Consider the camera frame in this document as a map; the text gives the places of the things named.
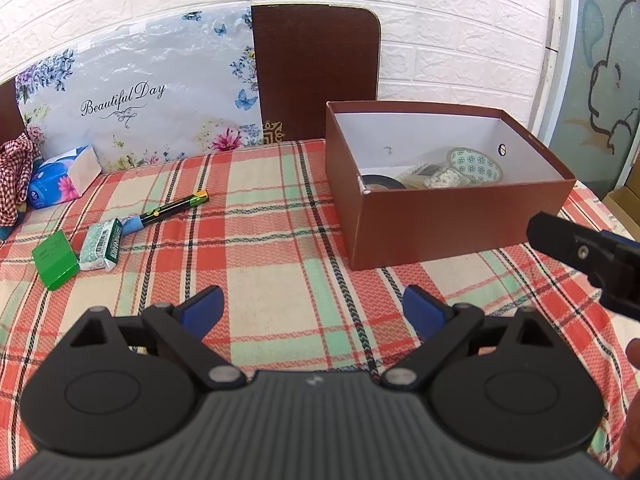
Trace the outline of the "person's right hand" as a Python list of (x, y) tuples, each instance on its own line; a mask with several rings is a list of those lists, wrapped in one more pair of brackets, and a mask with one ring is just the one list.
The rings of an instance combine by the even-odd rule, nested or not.
[(620, 452), (614, 468), (614, 474), (621, 479), (639, 478), (639, 448), (640, 448), (640, 398), (636, 393), (626, 416), (622, 437), (620, 438)]

